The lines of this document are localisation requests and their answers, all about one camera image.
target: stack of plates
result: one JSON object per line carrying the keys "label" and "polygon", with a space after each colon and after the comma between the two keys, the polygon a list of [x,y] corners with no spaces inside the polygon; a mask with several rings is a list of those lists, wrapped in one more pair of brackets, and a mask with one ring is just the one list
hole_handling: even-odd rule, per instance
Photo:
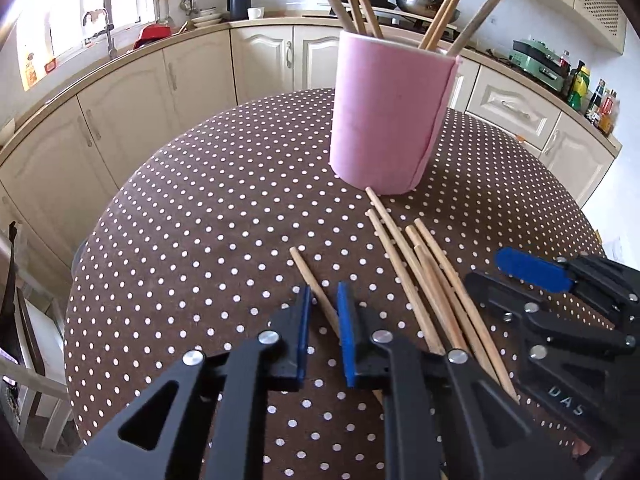
{"label": "stack of plates", "polygon": [[222,21],[222,14],[216,12],[216,9],[205,9],[200,11],[197,18],[191,20],[196,28],[209,27]]}

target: faucet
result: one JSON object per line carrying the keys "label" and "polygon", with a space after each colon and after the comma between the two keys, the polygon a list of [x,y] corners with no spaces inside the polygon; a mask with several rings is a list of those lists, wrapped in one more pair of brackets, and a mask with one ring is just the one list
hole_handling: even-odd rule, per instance
{"label": "faucet", "polygon": [[104,31],[100,31],[98,34],[94,34],[94,38],[98,35],[105,33],[107,35],[107,50],[109,52],[109,60],[113,61],[116,58],[118,51],[116,50],[115,44],[113,43],[113,38],[111,37],[111,31],[113,30],[113,23],[111,23],[109,12],[107,9],[95,9],[88,10],[84,17],[82,18],[82,26],[84,27],[87,22],[87,18],[91,18],[91,22],[95,23],[98,19],[98,16],[104,14]]}

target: round table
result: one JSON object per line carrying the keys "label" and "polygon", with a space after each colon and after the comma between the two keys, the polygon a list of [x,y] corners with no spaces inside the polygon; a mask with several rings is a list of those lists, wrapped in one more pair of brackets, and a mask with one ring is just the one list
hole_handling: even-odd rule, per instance
{"label": "round table", "polygon": [[[366,193],[328,164],[333,97],[309,90],[221,113],[161,148],[113,199],[89,236],[68,304],[66,371],[85,442],[184,352],[228,351],[291,304],[302,283],[291,246],[330,299],[339,280],[350,281],[358,301],[424,347],[365,216]],[[400,226],[422,218],[461,275],[497,273],[492,259],[502,246],[547,259],[602,254],[542,163],[453,110],[417,189],[383,203]],[[564,316],[602,322],[571,296],[547,299]],[[510,327],[486,321],[513,372]],[[269,396],[265,478],[382,479],[382,409],[369,392],[347,389],[337,337],[318,307],[308,354],[302,391]],[[570,448],[562,424],[528,397],[521,403]]]}

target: wooden countertop edge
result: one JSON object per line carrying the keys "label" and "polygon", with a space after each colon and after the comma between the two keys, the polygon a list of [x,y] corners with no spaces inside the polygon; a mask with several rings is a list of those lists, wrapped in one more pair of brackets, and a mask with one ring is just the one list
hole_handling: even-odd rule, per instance
{"label": "wooden countertop edge", "polygon": [[[220,23],[218,25],[211,25],[210,27],[198,28],[197,30],[191,30],[179,35],[174,34],[173,36],[171,36],[170,38],[166,38],[165,40],[156,41],[155,43],[151,43],[138,50],[129,52],[128,54],[123,54],[115,60],[101,65],[94,70],[91,70],[85,76],[81,77],[78,81],[65,88],[53,99],[49,99],[48,101],[44,100],[40,105],[32,107],[31,110],[36,111],[34,111],[33,113],[31,113],[31,111],[28,112],[28,117],[23,116],[20,118],[20,120],[17,121],[17,125],[19,124],[19,126],[17,126],[16,128],[16,133],[0,151],[0,164],[4,163],[4,161],[7,160],[15,147],[18,146],[27,137],[27,135],[29,135],[29,133],[34,130],[36,126],[38,126],[38,124],[40,124],[45,118],[51,115],[60,106],[66,103],[69,99],[76,96],[89,85],[92,85],[93,83],[98,81],[98,79],[103,78],[114,70],[123,67],[127,63],[135,61],[143,56],[146,56],[147,54],[157,52],[158,50],[161,50],[165,47],[180,43],[181,41],[199,38],[200,36],[211,34],[212,32],[231,30],[232,28],[266,27],[268,25],[318,25],[321,27],[340,28],[338,21],[333,18],[303,18],[301,16],[287,16],[277,18],[262,18],[260,20],[244,20],[242,22]],[[393,31],[397,30],[393,27],[383,26],[383,30],[385,29],[388,30],[391,35]],[[507,66],[504,66],[503,64],[490,59],[487,56],[482,56],[481,54],[478,54],[477,52],[473,52],[471,50],[463,50],[462,56],[469,60],[475,61],[480,65],[486,66],[491,70],[495,70],[496,72],[499,72],[509,77],[510,79],[515,80],[521,85],[526,86],[526,88],[529,88],[531,91],[539,94],[541,97],[551,102],[556,107],[560,108],[560,110],[562,110],[569,117],[577,121],[580,126],[587,130],[593,137],[598,139],[598,141],[614,157],[617,157],[620,153],[622,145],[617,139],[615,139],[615,137],[610,136],[609,139],[605,138],[592,124],[589,123],[589,121],[587,121],[580,114],[577,114],[569,105],[562,102],[559,98],[556,98],[549,92],[546,92],[543,88],[540,88],[540,86],[536,85],[526,77],[518,74],[514,70],[509,69]]]}

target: pink cup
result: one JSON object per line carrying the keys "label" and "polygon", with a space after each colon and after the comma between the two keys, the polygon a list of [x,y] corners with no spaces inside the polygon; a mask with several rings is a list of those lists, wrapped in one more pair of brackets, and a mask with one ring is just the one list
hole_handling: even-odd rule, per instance
{"label": "pink cup", "polygon": [[329,163],[359,189],[402,194],[421,180],[459,61],[342,31]]}

